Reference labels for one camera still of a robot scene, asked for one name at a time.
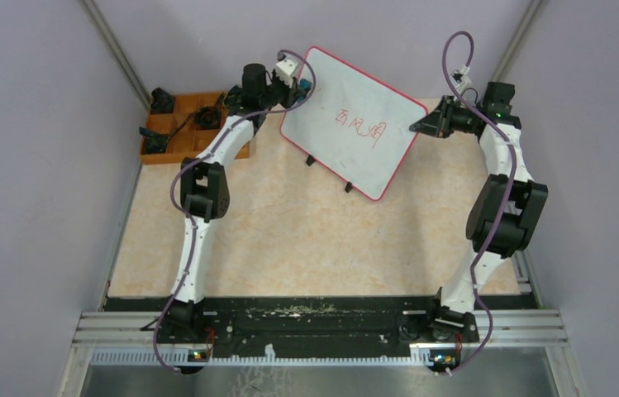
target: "whiteboard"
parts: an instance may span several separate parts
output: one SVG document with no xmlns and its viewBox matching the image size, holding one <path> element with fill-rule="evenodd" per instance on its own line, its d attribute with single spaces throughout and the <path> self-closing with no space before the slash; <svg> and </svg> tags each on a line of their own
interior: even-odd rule
<svg viewBox="0 0 619 397">
<path fill-rule="evenodd" d="M 280 133 L 368 198 L 381 199 L 417 138 L 409 126 L 426 107 L 321 48 L 310 48 L 306 59 L 317 74 L 314 94 L 285 115 Z M 300 76 L 312 80 L 307 68 Z"/>
</svg>

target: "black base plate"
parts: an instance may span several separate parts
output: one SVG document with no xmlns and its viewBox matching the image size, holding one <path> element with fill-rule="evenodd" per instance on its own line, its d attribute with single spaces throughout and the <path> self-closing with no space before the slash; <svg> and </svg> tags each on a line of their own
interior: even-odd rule
<svg viewBox="0 0 619 397">
<path fill-rule="evenodd" d="M 272 343 L 282 358 L 351 358 L 409 356 L 409 343 L 433 342 L 430 332 L 415 341 L 398 327 L 404 310 L 430 307 L 431 296 L 206 298 L 202 301 L 202 335 L 166 325 L 160 343 L 204 343 L 216 335 L 214 356 L 264 356 Z M 158 311 L 166 299 L 108 299 L 104 311 Z M 532 295 L 483 297 L 491 309 L 534 309 Z M 476 342 L 467 332 L 463 342 Z"/>
</svg>

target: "robotic arm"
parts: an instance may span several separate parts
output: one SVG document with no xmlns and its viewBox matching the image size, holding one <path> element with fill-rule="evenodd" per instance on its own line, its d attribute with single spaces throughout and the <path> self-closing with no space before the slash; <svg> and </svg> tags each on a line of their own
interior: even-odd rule
<svg viewBox="0 0 619 397">
<path fill-rule="evenodd" d="M 465 235 L 472 242 L 472 247 L 465 252 L 455 274 L 439 290 L 434 308 L 431 314 L 427 314 L 426 327 L 433 330 L 436 339 L 447 339 L 454 333 L 467 333 L 465 325 L 471 323 L 469 312 L 474 309 L 473 288 L 485 285 L 497 267 L 516 251 L 528 246 L 547 199 L 547 186 L 534 182 L 523 162 L 519 142 L 521 121 L 511 115 L 510 102 L 514 93 L 511 84 L 490 82 L 483 100 L 476 104 L 477 109 L 503 131 L 508 142 L 473 112 L 462 108 L 452 96 L 444 96 L 434 112 L 410 128 L 439 138 L 446 138 L 453 131 L 474 134 L 479 140 L 489 172 L 467 221 Z M 517 167 L 512 191 L 505 198 L 505 187 L 512 168 L 511 152 L 507 146 L 512 146 L 516 153 Z M 516 211 L 503 214 L 492 242 L 474 267 L 477 285 L 473 285 L 470 266 L 482 248 L 504 199 L 513 203 Z"/>
<path fill-rule="evenodd" d="M 311 84 L 298 80 L 302 64 L 282 52 L 280 58 L 272 74 L 260 64 L 244 68 L 241 85 L 232 88 L 224 100 L 230 116 L 221 128 L 222 133 L 198 155 L 201 161 L 185 159 L 181 165 L 179 202 L 189 216 L 185 218 L 183 251 L 171 290 L 174 301 L 166 316 L 173 326 L 185 328 L 202 323 L 195 319 L 202 315 L 199 304 L 204 299 L 211 239 L 231 201 L 225 168 L 253 138 L 272 107 L 280 104 L 289 109 L 311 94 Z"/>
<path fill-rule="evenodd" d="M 281 104 L 287 109 L 294 108 L 311 95 L 311 84 L 298 80 L 300 67 L 301 63 L 290 57 L 283 57 L 272 74 L 268 74 L 263 65 L 247 65 L 241 86 L 230 90 L 224 100 L 230 116 L 221 129 L 223 133 L 197 159 L 186 159 L 182 163 L 179 202 L 189 216 L 185 218 L 185 239 L 177 279 L 164 316 L 159 319 L 159 324 L 165 322 L 173 333 L 177 332 L 176 329 L 184 330 L 197 338 L 204 334 L 202 301 L 211 239 L 231 201 L 225 167 L 257 133 L 265 114 L 273 106 Z M 463 93 L 471 85 L 468 70 L 465 66 L 453 73 L 454 91 Z M 490 82 L 483 99 L 476 104 L 477 110 L 494 121 L 507 140 L 452 96 L 444 96 L 434 112 L 410 127 L 413 132 L 439 138 L 446 138 L 453 131 L 474 134 L 484 153 L 489 177 L 467 221 L 466 237 L 472 242 L 472 247 L 465 252 L 450 281 L 439 289 L 425 314 L 404 313 L 407 317 L 404 327 L 408 334 L 421 334 L 428 329 L 432 331 L 432 340 L 453 341 L 454 335 L 460 334 L 463 342 L 478 341 L 479 334 L 471 313 L 475 303 L 474 288 L 485 285 L 498 266 L 516 251 L 525 249 L 531 240 L 547 199 L 547 187 L 533 181 L 522 160 L 521 123 L 518 117 L 511 115 L 510 102 L 514 93 L 511 84 Z M 511 192 L 504 197 L 513 163 L 509 146 L 516 154 L 517 166 Z M 471 265 L 492 230 L 504 201 L 513 203 L 516 210 L 503 214 L 493 239 L 474 267 L 474 285 Z"/>
</svg>

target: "white wall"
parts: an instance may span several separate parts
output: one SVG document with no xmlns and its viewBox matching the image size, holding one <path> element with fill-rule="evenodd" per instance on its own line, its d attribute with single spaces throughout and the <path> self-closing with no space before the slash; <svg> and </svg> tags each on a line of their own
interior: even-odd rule
<svg viewBox="0 0 619 397">
<path fill-rule="evenodd" d="M 333 52 L 417 98 L 449 92 L 440 71 L 448 36 L 476 37 L 472 76 L 486 86 L 528 0 L 98 0 L 149 91 L 228 89 L 243 66 L 272 65 L 281 48 Z M 466 40 L 452 46 L 459 68 Z"/>
<path fill-rule="evenodd" d="M 592 396 L 619 395 L 619 2 L 551 1 L 504 81 L 550 198 L 531 242 Z"/>
<path fill-rule="evenodd" d="M 55 394 L 143 116 L 76 1 L 0 1 L 0 395 Z"/>
</svg>

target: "metal floor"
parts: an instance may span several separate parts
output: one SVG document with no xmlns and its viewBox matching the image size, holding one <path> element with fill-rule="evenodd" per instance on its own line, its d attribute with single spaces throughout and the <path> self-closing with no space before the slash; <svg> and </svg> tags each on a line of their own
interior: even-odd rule
<svg viewBox="0 0 619 397">
<path fill-rule="evenodd" d="M 90 366 L 83 397 L 555 396 L 544 348 L 488 349 L 453 379 L 419 367 L 210 367 L 173 375 L 150 366 Z"/>
</svg>

